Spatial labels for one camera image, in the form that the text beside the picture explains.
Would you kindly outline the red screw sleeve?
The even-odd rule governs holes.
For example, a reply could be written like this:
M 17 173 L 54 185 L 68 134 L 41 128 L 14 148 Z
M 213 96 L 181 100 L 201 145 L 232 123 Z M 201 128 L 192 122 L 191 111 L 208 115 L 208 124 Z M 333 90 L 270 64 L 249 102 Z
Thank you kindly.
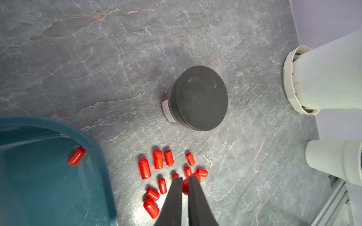
M 156 202 L 153 199 L 147 198 L 144 201 L 143 207 L 153 219 L 156 219 L 158 217 L 160 209 L 158 208 Z
M 153 152 L 153 159 L 154 159 L 154 168 L 155 169 L 162 169 L 164 166 L 163 162 L 163 153 L 160 150 L 155 150 Z
M 157 190 L 153 189 L 152 187 L 149 187 L 146 191 L 146 196 L 154 201 L 159 200 L 160 194 Z
M 204 178 L 208 176 L 208 171 L 201 168 L 197 168 L 197 173 Z
M 167 166 L 172 166 L 174 164 L 173 154 L 172 154 L 171 150 L 165 151 L 164 157 L 165 157 Z
M 188 178 L 189 176 L 192 175 L 192 170 L 189 166 L 185 167 L 184 168 L 184 173 L 185 173 L 185 176 Z
M 166 186 L 166 180 L 164 178 L 160 178 L 158 180 L 158 186 L 161 194 L 167 193 L 167 186 Z
M 143 180 L 146 180 L 146 179 L 149 179 L 152 174 L 151 174 L 151 171 L 150 171 L 150 165 L 149 165 L 149 162 L 146 158 L 141 158 L 139 160 L 139 169 L 140 169 L 140 175 L 141 175 L 141 178 Z
M 195 165 L 195 159 L 194 159 L 192 153 L 187 153 L 187 154 L 186 154 L 186 158 L 187 158 L 188 163 L 189 163 L 190 166 L 194 166 L 194 165 Z

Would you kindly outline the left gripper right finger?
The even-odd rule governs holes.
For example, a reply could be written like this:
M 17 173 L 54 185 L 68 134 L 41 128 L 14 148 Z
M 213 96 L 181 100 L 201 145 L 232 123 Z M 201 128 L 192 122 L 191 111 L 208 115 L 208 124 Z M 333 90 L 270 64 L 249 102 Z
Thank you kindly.
M 197 177 L 188 177 L 188 216 L 190 226 L 218 226 Z

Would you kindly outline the teal plastic storage box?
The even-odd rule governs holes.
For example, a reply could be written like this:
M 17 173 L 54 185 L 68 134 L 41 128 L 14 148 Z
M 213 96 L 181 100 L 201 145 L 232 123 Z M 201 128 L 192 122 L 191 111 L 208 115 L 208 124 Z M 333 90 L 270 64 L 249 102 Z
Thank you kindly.
M 78 147 L 87 153 L 69 165 Z M 117 226 L 100 145 L 57 120 L 2 117 L 1 225 Z

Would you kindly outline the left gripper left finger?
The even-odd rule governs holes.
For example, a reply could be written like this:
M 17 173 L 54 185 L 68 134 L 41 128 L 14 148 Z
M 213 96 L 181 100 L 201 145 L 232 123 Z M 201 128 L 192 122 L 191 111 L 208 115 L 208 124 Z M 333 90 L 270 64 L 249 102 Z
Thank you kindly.
M 182 222 L 183 178 L 173 179 L 155 226 L 180 226 Z

